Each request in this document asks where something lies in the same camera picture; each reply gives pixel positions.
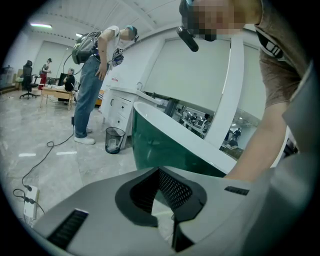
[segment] floor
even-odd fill
[[[67,105],[52,98],[40,108],[41,97],[19,99],[21,94],[21,91],[14,91],[0,96],[0,178],[15,214],[23,219],[23,200],[14,197],[13,190],[26,191],[21,179],[47,154],[47,142],[58,144],[72,134],[71,117],[75,107],[68,111]],[[87,184],[136,170],[130,139],[120,153],[111,155],[106,152],[105,129],[108,125],[102,124],[102,119],[102,114],[95,108],[89,120],[95,145],[79,144],[70,138],[53,148],[45,161],[24,179],[25,184],[39,189],[38,203],[45,212]],[[35,156],[22,157],[21,154]],[[158,216],[159,222],[164,217],[167,219],[166,225],[159,231],[169,240],[172,212],[164,204],[157,201],[155,204],[156,212],[152,214]],[[35,221],[42,215],[38,207]]]

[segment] vent grille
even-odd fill
[[[65,250],[88,215],[87,212],[74,210],[49,236],[48,241]]]
[[[173,211],[188,201],[192,195],[190,187],[162,170],[159,171],[159,188]]]
[[[238,195],[246,196],[249,193],[248,189],[234,187],[234,186],[227,186],[224,190],[229,191],[231,193],[235,193]]]

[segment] person in red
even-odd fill
[[[46,61],[46,64],[44,64],[40,70],[41,81],[38,87],[39,90],[42,90],[42,87],[44,87],[47,82],[47,73],[51,73],[51,70],[49,70],[49,66],[51,62],[52,62],[52,59],[48,58],[48,60]]]

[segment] power strip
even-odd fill
[[[39,189],[35,186],[30,186],[32,188],[31,191],[27,191],[26,197],[33,199],[35,202],[38,202],[38,197],[39,197]],[[32,220],[36,219],[36,214],[37,214],[37,204],[31,204],[29,202],[24,202],[24,209],[23,209],[24,215],[26,217],[31,218]]]

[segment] white cabinet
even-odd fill
[[[160,104],[158,100],[141,91],[129,88],[109,87],[104,93],[101,104],[103,122],[106,121],[110,127],[119,128],[125,132],[121,148],[125,147],[127,137],[132,134],[133,107],[134,102],[137,101],[154,107]]]

